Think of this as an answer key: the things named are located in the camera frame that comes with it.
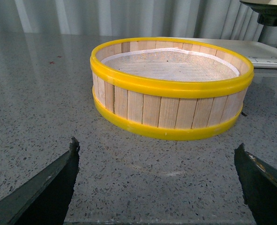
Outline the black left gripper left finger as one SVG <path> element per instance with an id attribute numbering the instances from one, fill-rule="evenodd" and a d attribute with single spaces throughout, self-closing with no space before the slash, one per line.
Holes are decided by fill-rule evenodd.
<path id="1" fill-rule="evenodd" d="M 0 225 L 62 225 L 79 171 L 80 144 L 0 200 Z"/>

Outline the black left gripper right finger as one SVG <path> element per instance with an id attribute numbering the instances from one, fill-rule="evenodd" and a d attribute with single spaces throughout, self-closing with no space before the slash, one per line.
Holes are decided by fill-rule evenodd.
<path id="1" fill-rule="evenodd" d="M 245 151 L 243 143 L 234 151 L 234 165 L 256 224 L 277 225 L 277 169 Z"/>

